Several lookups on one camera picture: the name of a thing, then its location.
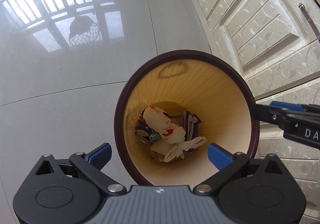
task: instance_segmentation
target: trash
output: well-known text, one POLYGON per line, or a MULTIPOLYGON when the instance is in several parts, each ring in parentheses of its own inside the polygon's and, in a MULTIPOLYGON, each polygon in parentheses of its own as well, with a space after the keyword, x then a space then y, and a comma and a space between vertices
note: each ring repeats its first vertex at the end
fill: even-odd
POLYGON ((135 128, 136 137, 145 144, 151 144, 151 156, 166 163, 179 157, 184 158, 183 151, 193 151, 207 142, 205 137, 198 136, 201 120, 176 103, 173 103, 174 108, 169 109, 167 106, 171 103, 157 103, 162 108, 166 107, 170 113, 154 105, 146 107, 135 128))

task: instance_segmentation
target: trash can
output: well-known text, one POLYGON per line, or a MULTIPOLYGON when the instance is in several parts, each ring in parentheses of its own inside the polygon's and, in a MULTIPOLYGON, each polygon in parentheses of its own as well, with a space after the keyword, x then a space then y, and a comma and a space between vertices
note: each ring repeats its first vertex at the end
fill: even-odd
POLYGON ((118 153, 139 185, 195 185, 218 170, 208 160, 207 148, 217 143, 252 158, 259 142, 260 124, 250 117, 254 97, 243 78, 221 59, 194 50, 176 50, 154 57, 139 68, 123 88, 115 112, 118 153), (200 119, 199 135, 208 142, 185 159, 156 163, 150 146, 135 137, 135 125, 146 106, 171 101, 200 119))

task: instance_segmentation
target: dark maroon rim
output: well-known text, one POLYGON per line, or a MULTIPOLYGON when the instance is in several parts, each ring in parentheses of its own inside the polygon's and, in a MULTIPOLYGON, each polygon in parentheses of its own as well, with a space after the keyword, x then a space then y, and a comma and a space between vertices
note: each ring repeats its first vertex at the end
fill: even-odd
MULTIPOLYGON (((225 63, 223 60, 211 54, 194 50, 176 50, 163 53, 146 62, 133 74, 133 76, 128 80, 127 84, 124 86, 116 106, 114 120, 115 140, 119 156, 130 176, 139 185, 152 185, 152 183, 150 183, 138 171, 127 151, 123 133, 124 111, 128 99, 138 82, 154 68, 173 60, 200 60, 219 68, 237 84, 242 94, 244 95, 245 100, 247 101, 248 107, 251 107, 253 104, 256 103, 251 90, 249 89, 248 85, 243 80, 243 78, 238 74, 238 72, 236 72, 229 64, 225 63)), ((251 140, 247 152, 247 155, 249 155, 251 158, 253 158, 257 152, 259 135, 260 122, 254 120, 251 117, 251 140)))

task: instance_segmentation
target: cabinet handle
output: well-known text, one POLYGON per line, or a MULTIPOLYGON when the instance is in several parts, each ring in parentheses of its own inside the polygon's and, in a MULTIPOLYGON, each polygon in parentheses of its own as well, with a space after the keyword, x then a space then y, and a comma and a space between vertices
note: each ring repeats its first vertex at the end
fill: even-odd
POLYGON ((313 20, 311 19, 311 17, 309 16, 308 12, 306 11, 306 8, 305 8, 304 4, 299 3, 298 7, 299 7, 300 11, 302 12, 302 14, 304 15, 304 17, 307 19, 307 21, 310 24, 313 32, 316 35, 318 41, 320 42, 320 32, 319 32, 317 26, 315 25, 315 23, 313 22, 313 20))

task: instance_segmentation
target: cream cabinet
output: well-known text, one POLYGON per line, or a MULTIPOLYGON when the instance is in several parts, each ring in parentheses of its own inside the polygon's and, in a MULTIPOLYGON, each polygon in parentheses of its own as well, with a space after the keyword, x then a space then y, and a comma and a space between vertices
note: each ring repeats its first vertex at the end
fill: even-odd
MULTIPOLYGON (((320 8, 314 0, 197 0, 221 59, 235 68, 257 102, 320 104, 320 8), (313 21, 303 14, 299 5, 313 21)), ((320 151, 261 124, 258 157, 276 153, 306 195, 303 224, 320 220, 320 151)))

